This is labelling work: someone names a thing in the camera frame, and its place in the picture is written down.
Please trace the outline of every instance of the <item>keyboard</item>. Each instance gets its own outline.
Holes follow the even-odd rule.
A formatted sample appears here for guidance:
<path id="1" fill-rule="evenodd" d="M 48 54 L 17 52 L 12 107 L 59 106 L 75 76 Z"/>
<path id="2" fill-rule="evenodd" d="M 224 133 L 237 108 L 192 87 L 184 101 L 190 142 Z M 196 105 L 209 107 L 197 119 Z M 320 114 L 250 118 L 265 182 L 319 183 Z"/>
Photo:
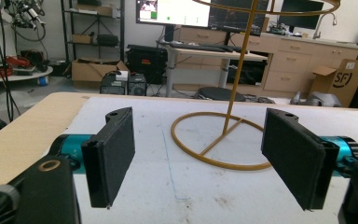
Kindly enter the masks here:
<path id="1" fill-rule="evenodd" d="M 238 53 L 241 53 L 241 50 L 242 50 L 241 47 L 227 46 L 227 45 L 219 45 L 219 44 L 199 43 L 199 45 L 205 46 L 205 47 L 213 47 L 213 48 L 223 49 L 223 50 L 225 50 L 226 52 L 236 51 L 236 52 L 238 52 Z"/>
<path id="2" fill-rule="evenodd" d="M 214 51 L 214 52 L 226 52 L 225 50 L 220 49 L 220 48 L 200 46 L 200 45 L 170 43 L 170 46 L 175 49 L 195 49 L 195 50 L 205 50 L 205 51 Z"/>

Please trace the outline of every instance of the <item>screw hole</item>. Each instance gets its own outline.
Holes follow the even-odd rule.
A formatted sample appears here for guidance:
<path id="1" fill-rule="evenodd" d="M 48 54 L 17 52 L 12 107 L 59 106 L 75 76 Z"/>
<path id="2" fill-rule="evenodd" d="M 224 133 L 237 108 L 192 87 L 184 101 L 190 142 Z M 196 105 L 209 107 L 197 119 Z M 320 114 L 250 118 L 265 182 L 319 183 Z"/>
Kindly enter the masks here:
<path id="1" fill-rule="evenodd" d="M 54 170 L 55 168 L 59 167 L 61 164 L 58 160 L 51 160 L 51 161 L 45 161 L 42 164 L 39 165 L 39 171 L 47 172 Z"/>

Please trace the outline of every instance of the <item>black case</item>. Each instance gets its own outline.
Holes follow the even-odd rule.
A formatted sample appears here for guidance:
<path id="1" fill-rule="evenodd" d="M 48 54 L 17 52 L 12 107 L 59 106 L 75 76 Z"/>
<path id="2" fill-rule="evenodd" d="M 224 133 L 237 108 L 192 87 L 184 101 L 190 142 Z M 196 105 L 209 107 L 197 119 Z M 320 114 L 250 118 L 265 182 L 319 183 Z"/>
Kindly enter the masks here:
<path id="1" fill-rule="evenodd" d="M 161 84 L 168 61 L 166 49 L 139 45 L 128 45 L 127 67 L 132 71 L 144 74 L 149 84 Z"/>
<path id="2" fill-rule="evenodd" d="M 97 35 L 98 44 L 101 46 L 115 47 L 118 44 L 116 35 Z"/>

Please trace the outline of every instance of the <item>metal ring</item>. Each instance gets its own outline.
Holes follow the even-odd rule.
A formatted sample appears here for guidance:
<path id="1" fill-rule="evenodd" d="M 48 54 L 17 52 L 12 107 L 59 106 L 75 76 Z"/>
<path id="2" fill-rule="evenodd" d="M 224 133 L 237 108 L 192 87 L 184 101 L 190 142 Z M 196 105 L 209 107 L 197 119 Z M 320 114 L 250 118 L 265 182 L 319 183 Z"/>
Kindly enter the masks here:
<path id="1" fill-rule="evenodd" d="M 45 161 L 39 165 L 38 170 L 41 172 L 48 172 L 56 169 L 61 164 L 59 160 Z"/>
<path id="2" fill-rule="evenodd" d="M 186 152 L 187 154 L 189 154 L 190 156 L 200 160 L 200 161 L 204 161 L 206 163 L 209 163 L 211 165 L 214 166 L 218 166 L 218 167 L 222 167 L 222 168 L 227 168 L 227 169 L 231 169 L 231 170 L 242 170 L 242 171 L 255 171 L 255 170 L 262 170 L 262 169 L 266 169 L 269 168 L 271 166 L 271 164 L 269 162 L 265 162 L 265 163 L 261 163 L 261 164 L 256 164 L 256 165 L 238 165 L 238 164 L 231 164 L 231 163 L 227 163 L 227 162 L 222 162 L 222 161 L 215 161 L 209 158 L 206 158 L 203 156 L 203 153 L 196 153 L 195 151 L 191 150 L 190 148 L 186 147 L 176 136 L 175 133 L 175 128 L 176 125 L 187 118 L 191 118 L 191 117 L 196 117 L 196 116 L 216 116 L 216 117 L 225 117 L 226 114 L 222 114 L 222 113 L 216 113 L 216 112 L 196 112 L 196 113 L 190 113 L 190 114 L 186 114 L 183 115 L 182 117 L 176 119 L 171 127 L 171 135 L 173 138 L 173 141 L 176 143 L 177 146 L 179 146 L 179 148 L 181 148 L 184 152 Z M 256 128 L 257 130 L 260 130 L 261 132 L 263 132 L 263 128 L 249 120 L 246 119 L 242 119 L 236 116 L 231 116 L 231 119 L 234 119 L 237 121 L 237 124 L 239 123 L 246 123 L 254 128 Z M 227 133 L 229 133 L 230 131 L 232 131 L 232 129 L 234 129 L 235 127 L 231 127 L 229 131 L 227 131 Z M 216 139 L 215 142 L 213 143 L 217 143 L 218 141 L 220 141 L 221 139 L 223 139 L 225 137 L 225 135 L 223 134 L 221 136 L 221 138 Z"/>
<path id="3" fill-rule="evenodd" d="M 256 10 L 255 13 L 256 14 L 279 15 L 279 16 L 317 16 L 317 15 L 322 15 L 322 14 L 327 14 L 327 13 L 330 13 L 330 12 L 334 12 L 339 8 L 339 6 L 341 4 L 340 0 L 321 0 L 321 1 L 330 4 L 332 7 L 328 8 L 328 9 L 325 9 L 325 10 L 320 10 L 320 11 L 280 12 L 280 11 L 274 11 L 275 0 L 273 0 L 272 3 L 271 3 L 271 10 L 270 11 Z M 219 5 L 219 4 L 215 4 L 215 3 L 208 3 L 208 2 L 205 2 L 203 0 L 193 0 L 193 2 L 197 2 L 197 3 L 203 4 L 205 6 L 209 6 L 209 7 L 217 7 L 217 8 L 222 8 L 222 9 L 226 9 L 226 10 L 233 10 L 233 11 L 239 11 L 239 12 L 248 12 L 249 13 L 249 12 L 252 11 L 250 8 L 230 7 L 230 6 Z"/>

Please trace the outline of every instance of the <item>metal shelf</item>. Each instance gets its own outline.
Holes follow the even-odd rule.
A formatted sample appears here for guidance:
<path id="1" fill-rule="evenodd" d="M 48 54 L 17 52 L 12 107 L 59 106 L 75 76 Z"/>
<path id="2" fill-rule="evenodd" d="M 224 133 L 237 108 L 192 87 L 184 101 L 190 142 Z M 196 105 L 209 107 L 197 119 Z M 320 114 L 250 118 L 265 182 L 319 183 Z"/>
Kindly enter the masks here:
<path id="1" fill-rule="evenodd" d="M 68 45 L 72 45 L 72 50 L 73 50 L 73 59 L 75 60 L 76 57 L 76 45 L 90 45 L 93 47 L 98 47 L 98 55 L 99 58 L 101 58 L 101 47 L 104 48 L 112 48 L 112 49 L 118 49 L 119 50 L 119 54 L 120 54 L 120 60 L 124 62 L 124 6 L 125 6 L 125 0 L 120 0 L 120 18 L 112 18 L 110 16 L 105 16 L 105 15 L 100 15 L 100 14 L 89 14 L 89 13 L 83 13 L 83 12 L 78 12 L 78 11 L 73 11 L 73 10 L 68 10 L 65 7 L 65 0 L 61 0 L 61 7 L 62 7 L 62 24 L 63 24 L 63 35 L 64 35 L 64 44 L 65 44 L 65 54 L 66 54 L 66 61 L 69 62 L 69 46 Z M 72 1 L 69 1 L 69 8 L 73 8 L 72 6 Z M 70 24 L 66 24 L 66 17 L 65 14 L 69 14 L 70 16 Z M 96 35 L 98 35 L 100 33 L 100 26 L 102 26 L 104 29 L 106 29 L 110 34 L 112 34 L 112 32 L 108 29 L 108 27 L 106 25 L 104 25 L 102 20 L 105 19 L 109 19 L 112 21 L 120 21 L 120 36 L 119 36 L 119 42 L 118 45 L 116 47 L 109 47 L 109 46 L 105 46 L 105 45 L 99 45 L 97 43 L 93 43 L 93 44 L 81 44 L 81 43 L 73 43 L 72 41 L 69 40 L 68 38 L 68 29 L 70 29 L 70 34 L 74 35 L 75 32 L 75 23 L 76 21 L 79 20 L 79 18 L 75 18 L 74 19 L 74 15 L 80 15 L 80 16 L 87 16 L 87 17 L 94 17 L 95 21 L 83 32 L 78 32 L 78 33 L 85 33 L 86 31 L 88 31 L 89 28 L 96 26 L 97 27 L 97 32 Z"/>

